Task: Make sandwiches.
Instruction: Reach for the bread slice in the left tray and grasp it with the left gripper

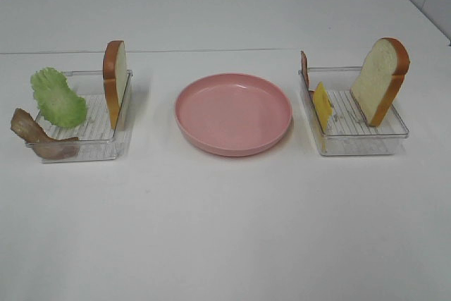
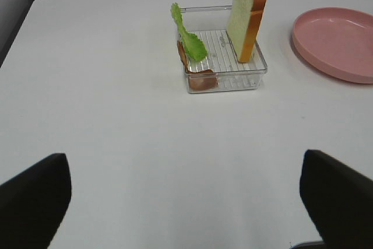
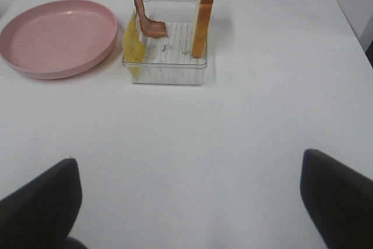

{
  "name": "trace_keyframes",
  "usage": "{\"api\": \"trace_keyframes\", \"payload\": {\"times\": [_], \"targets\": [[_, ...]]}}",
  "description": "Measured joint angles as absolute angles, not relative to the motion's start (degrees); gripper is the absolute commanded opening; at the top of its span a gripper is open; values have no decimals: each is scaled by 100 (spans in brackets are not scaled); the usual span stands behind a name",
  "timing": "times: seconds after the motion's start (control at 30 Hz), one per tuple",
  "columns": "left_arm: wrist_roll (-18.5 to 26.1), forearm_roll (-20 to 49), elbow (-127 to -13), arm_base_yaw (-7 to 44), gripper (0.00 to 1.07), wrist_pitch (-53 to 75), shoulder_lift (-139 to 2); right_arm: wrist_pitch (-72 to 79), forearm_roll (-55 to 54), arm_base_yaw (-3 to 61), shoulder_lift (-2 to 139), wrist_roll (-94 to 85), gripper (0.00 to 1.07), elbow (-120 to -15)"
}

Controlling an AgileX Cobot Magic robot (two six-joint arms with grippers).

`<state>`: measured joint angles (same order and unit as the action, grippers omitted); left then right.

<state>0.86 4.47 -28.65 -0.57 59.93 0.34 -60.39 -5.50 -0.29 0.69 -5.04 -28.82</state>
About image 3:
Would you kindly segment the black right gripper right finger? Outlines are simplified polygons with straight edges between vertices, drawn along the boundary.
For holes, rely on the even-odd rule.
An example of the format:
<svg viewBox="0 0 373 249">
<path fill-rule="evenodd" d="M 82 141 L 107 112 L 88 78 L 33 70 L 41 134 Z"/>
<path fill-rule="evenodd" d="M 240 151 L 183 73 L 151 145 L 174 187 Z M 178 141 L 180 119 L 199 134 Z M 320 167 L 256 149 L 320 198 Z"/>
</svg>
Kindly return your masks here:
<svg viewBox="0 0 373 249">
<path fill-rule="evenodd" d="M 372 248 L 372 180 L 316 149 L 302 159 L 300 194 L 327 248 Z"/>
</svg>

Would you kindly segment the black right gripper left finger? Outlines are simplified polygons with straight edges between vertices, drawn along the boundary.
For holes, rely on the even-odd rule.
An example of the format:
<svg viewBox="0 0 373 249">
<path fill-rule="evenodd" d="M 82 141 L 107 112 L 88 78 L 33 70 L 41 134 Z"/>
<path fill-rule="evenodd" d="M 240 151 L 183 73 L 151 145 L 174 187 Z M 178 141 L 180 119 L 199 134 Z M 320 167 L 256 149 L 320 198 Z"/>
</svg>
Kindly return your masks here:
<svg viewBox="0 0 373 249">
<path fill-rule="evenodd" d="M 82 248 L 69 235 L 82 204 L 76 159 L 63 159 L 1 200 L 1 248 Z"/>
</svg>

